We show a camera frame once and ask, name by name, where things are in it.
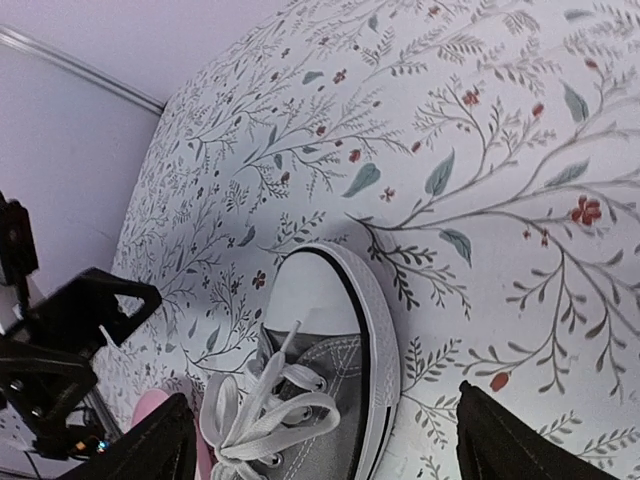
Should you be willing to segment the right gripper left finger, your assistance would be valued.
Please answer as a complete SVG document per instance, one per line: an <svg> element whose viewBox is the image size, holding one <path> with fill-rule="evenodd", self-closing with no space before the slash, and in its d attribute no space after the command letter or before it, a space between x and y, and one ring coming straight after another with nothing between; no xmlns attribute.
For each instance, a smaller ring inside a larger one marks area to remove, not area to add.
<svg viewBox="0 0 640 480"><path fill-rule="evenodd" d="M149 428L129 431L102 454L61 475L62 480L155 480L194 478L196 449L193 413L184 394L166 402L180 402L188 412L186 431L175 446L165 447L148 436Z"/></svg>

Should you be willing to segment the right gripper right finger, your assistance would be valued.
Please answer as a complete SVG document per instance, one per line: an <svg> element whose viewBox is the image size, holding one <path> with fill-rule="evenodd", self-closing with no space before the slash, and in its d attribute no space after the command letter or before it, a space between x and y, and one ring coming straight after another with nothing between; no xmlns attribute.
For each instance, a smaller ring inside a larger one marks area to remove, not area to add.
<svg viewBox="0 0 640 480"><path fill-rule="evenodd" d="M460 478L610 479L544 439L480 388L464 381L457 405Z"/></svg>

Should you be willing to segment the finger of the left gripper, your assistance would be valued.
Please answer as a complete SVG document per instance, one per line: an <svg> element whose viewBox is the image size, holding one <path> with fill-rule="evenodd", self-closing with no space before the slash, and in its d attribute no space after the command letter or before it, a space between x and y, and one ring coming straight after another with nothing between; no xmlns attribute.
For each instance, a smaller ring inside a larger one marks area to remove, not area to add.
<svg viewBox="0 0 640 480"><path fill-rule="evenodd" d="M68 424L97 384L79 355L9 339L1 341L1 394L35 436L40 455L87 455L98 443L98 424Z"/></svg>
<svg viewBox="0 0 640 480"><path fill-rule="evenodd" d="M84 358L122 345L161 305L158 289L88 269L28 310L29 342Z"/></svg>

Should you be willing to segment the grey canvas sneaker white laces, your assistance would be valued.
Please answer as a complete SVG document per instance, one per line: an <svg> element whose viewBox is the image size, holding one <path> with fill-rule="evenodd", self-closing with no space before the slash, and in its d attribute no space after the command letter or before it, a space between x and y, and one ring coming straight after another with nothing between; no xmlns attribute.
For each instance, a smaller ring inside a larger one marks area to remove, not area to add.
<svg viewBox="0 0 640 480"><path fill-rule="evenodd" d="M373 272L334 243L300 246L274 279L256 354L214 373L199 428L214 479L371 479L400 398L395 327Z"/></svg>

